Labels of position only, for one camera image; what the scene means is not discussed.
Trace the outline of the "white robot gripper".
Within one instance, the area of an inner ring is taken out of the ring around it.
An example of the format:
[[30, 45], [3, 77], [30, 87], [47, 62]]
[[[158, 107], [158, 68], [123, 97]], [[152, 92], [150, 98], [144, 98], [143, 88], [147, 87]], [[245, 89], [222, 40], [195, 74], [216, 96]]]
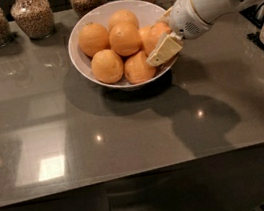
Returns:
[[155, 67], [168, 62], [183, 49], [182, 38], [195, 39], [211, 29], [211, 25], [197, 13], [193, 0], [177, 0], [157, 22], [169, 24], [174, 32], [163, 33], [148, 55], [147, 63]]

